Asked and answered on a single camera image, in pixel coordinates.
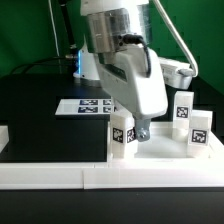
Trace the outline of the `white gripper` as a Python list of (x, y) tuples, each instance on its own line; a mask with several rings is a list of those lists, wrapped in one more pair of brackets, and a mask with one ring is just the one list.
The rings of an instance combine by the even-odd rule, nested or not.
[(151, 75), (146, 76), (147, 61), (142, 47), (129, 45), (115, 54), (113, 69), (96, 60), (104, 91), (130, 111), (135, 119), (136, 139), (150, 139), (150, 122), (168, 108), (165, 83), (157, 54), (149, 51)]

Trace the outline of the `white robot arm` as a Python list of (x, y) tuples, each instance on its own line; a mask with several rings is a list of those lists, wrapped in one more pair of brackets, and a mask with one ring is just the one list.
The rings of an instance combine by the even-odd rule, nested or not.
[(168, 108), (159, 58), (147, 47), (149, 0), (80, 1), (101, 86), (132, 114), (137, 140), (147, 141), (151, 120)]

